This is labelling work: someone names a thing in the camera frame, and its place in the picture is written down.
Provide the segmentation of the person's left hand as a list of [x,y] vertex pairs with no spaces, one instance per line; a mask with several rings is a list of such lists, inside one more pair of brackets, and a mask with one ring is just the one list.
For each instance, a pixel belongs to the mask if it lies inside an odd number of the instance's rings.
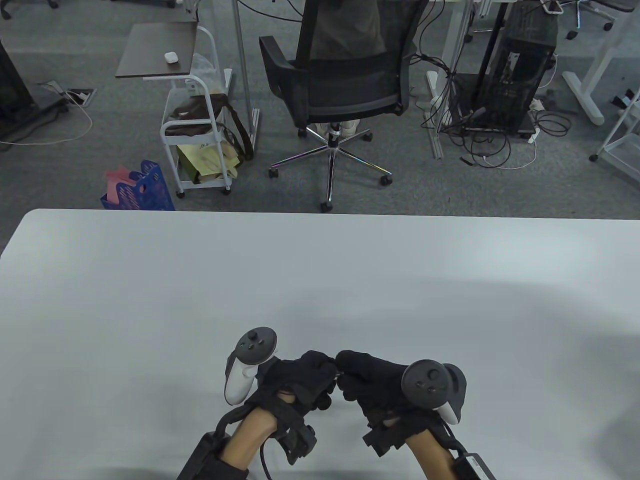
[[244,404],[272,414],[278,430],[300,429],[306,414],[329,409],[337,375],[335,360],[317,350],[277,359],[259,374],[258,387]]

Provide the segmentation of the person's right hand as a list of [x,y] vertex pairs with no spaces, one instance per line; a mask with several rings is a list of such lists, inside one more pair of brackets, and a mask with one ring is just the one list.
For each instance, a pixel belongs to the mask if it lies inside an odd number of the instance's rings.
[[354,350],[341,350],[334,363],[340,372],[337,386],[343,397],[358,403],[371,428],[389,427],[394,421],[410,425],[416,433],[444,428],[438,413],[417,407],[403,393],[406,365]]

